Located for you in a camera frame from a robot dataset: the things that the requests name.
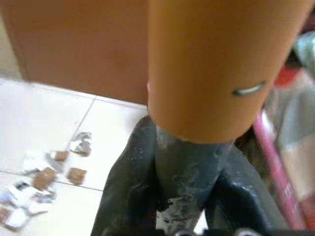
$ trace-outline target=fabric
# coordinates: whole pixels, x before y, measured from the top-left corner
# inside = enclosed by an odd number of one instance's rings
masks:
[[[293,186],[309,229],[315,216],[315,84],[313,77],[301,70],[294,82],[277,87],[270,94],[266,111],[274,126],[275,145]]]

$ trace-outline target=metal screw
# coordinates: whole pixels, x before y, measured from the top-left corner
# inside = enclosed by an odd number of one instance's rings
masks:
[[[250,88],[237,89],[237,90],[234,90],[232,94],[236,96],[244,96],[244,95],[252,94],[260,90],[262,87],[264,87],[265,83],[266,83],[265,81],[262,81],[259,84]]]

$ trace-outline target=orange pipe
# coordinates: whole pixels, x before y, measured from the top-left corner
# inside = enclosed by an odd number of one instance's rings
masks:
[[[252,124],[313,0],[149,0],[149,113],[172,135],[220,143]],[[264,83],[254,93],[236,90]]]

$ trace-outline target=wooden cabinet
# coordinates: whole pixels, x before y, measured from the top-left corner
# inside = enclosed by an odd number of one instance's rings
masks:
[[[24,78],[147,103],[146,0],[0,0]]]

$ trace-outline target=white paper piece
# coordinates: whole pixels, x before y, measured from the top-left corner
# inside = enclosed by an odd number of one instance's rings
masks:
[[[23,173],[30,174],[33,172],[42,171],[45,168],[49,167],[56,171],[57,173],[62,173],[62,166],[58,164],[57,161],[51,156],[53,154],[55,157],[56,152],[43,152],[39,150],[28,150],[24,155],[23,162]]]
[[[46,167],[50,167],[44,160],[45,152],[39,150],[28,150],[24,154],[23,169],[24,174],[30,174],[37,171],[42,171]]]
[[[40,191],[20,181],[8,187],[0,194],[0,203],[11,203],[16,207],[28,209],[33,200],[39,203],[51,203],[55,198],[56,191],[51,187],[47,190]]]
[[[27,219],[28,219],[28,216],[26,212],[22,208],[18,208],[12,211],[10,216],[5,221],[5,224],[14,229],[18,229],[18,228],[21,228],[25,224]]]
[[[37,215],[41,213],[46,213],[48,212],[51,205],[51,203],[38,203],[33,200],[28,207],[28,214]]]
[[[70,143],[72,152],[90,155],[92,145],[92,134],[90,132],[79,133]]]
[[[11,203],[16,207],[25,207],[36,192],[37,190],[29,184],[23,181],[17,182],[2,192],[0,202]]]

